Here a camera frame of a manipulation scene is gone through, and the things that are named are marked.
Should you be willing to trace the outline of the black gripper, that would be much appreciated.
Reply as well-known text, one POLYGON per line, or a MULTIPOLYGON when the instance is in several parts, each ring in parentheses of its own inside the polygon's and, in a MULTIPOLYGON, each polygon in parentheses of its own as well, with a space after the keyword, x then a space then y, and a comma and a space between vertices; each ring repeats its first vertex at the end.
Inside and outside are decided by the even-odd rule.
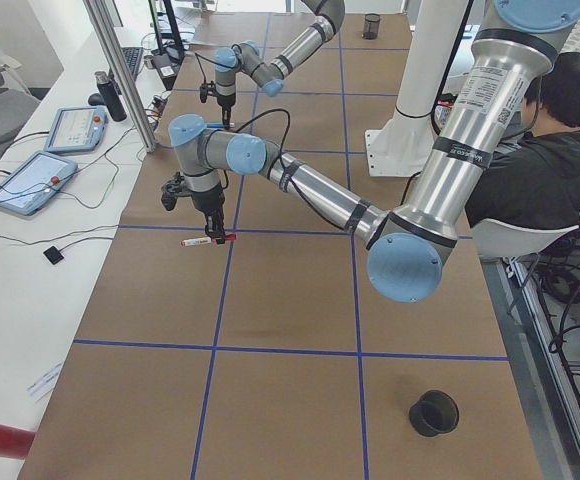
POLYGON ((224 244, 226 242, 226 233, 224 229, 223 214, 223 205, 225 203, 223 187, 221 185, 215 185, 207 191, 193 191, 191 198, 194 207, 198 211, 206 214, 206 235, 213 238, 217 244, 224 244))
POLYGON ((222 125, 224 127, 231 127, 232 107, 236 104, 236 94, 216 94, 216 100, 219 106, 222 107, 222 125))

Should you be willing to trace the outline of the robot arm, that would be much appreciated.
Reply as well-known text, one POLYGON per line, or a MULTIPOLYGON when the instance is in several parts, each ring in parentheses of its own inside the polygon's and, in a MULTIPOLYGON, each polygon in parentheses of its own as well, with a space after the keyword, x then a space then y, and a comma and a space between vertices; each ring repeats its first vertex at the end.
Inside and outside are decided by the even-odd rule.
POLYGON ((221 47, 214 53, 214 79, 200 89, 200 99, 216 99, 221 108, 221 125, 231 126, 236 104, 236 76, 248 76, 268 97, 277 96, 287 78, 340 31, 346 10, 343 1, 306 1, 314 15, 312 22, 290 41, 274 58, 266 61, 253 41, 221 47))
POLYGON ((166 209, 190 198, 212 242, 226 241, 220 175, 258 174, 301 198, 326 222, 361 238, 368 277, 383 296, 417 302, 439 285, 456 221, 531 81, 548 73, 580 19, 580 1, 494 1, 472 45, 474 65, 406 200, 383 211, 271 141, 201 116, 175 118, 179 169, 162 188, 166 209))

